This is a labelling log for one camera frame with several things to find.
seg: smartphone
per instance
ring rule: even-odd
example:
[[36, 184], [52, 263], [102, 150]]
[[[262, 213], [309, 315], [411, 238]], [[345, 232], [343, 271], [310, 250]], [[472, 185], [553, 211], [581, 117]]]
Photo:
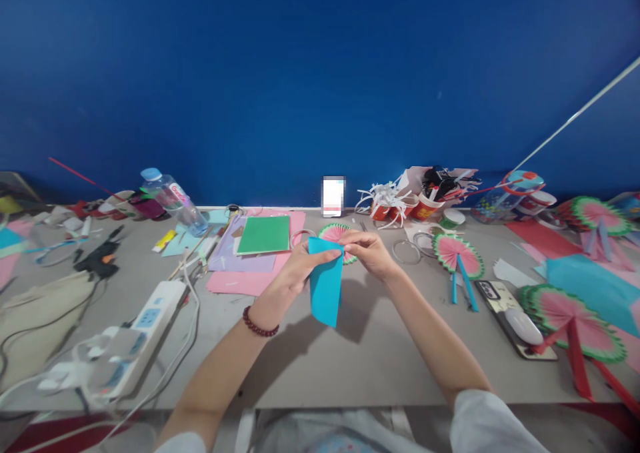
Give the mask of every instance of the smartphone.
[[323, 176], [322, 217], [340, 217], [345, 209], [345, 176]]

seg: plastic bottle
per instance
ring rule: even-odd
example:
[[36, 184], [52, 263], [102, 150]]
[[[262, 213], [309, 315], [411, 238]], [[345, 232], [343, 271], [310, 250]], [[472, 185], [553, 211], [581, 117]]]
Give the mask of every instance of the plastic bottle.
[[190, 235], [200, 238], [207, 232], [207, 220], [172, 176], [163, 175], [157, 168], [144, 169], [140, 174], [146, 180], [142, 189], [187, 228]]
[[471, 215], [484, 224], [492, 224], [509, 214], [527, 196], [542, 189], [544, 180], [532, 171], [513, 171], [500, 184], [517, 183], [492, 189], [471, 208]]

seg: red bead bracelet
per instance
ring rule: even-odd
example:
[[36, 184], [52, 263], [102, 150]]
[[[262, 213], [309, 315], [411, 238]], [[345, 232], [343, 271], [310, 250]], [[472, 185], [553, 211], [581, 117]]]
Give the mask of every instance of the red bead bracelet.
[[251, 306], [247, 306], [245, 308], [245, 311], [242, 313], [242, 318], [243, 318], [243, 320], [245, 320], [245, 325], [247, 325], [252, 332], [254, 332], [254, 333], [256, 333], [256, 334], [258, 334], [260, 336], [264, 336], [265, 338], [270, 338], [271, 336], [274, 336], [278, 332], [278, 330], [280, 329], [280, 325], [276, 326], [271, 331], [261, 330], [255, 324], [253, 324], [253, 322], [249, 319], [249, 308], [250, 307]]

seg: purple paper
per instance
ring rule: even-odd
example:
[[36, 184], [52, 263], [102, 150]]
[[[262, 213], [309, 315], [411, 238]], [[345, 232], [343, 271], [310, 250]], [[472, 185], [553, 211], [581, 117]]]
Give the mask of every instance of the purple paper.
[[246, 216], [236, 215], [233, 217], [222, 240], [220, 240], [220, 244], [215, 248], [209, 260], [209, 271], [269, 273], [273, 270], [276, 253], [242, 256], [233, 254], [235, 238], [232, 234], [246, 223]]

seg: white mouse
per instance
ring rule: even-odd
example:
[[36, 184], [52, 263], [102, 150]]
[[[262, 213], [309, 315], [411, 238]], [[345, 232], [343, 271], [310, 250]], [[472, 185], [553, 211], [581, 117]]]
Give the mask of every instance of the white mouse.
[[513, 331], [525, 343], [539, 345], [544, 342], [542, 333], [525, 312], [516, 308], [509, 308], [505, 311], [505, 317]]

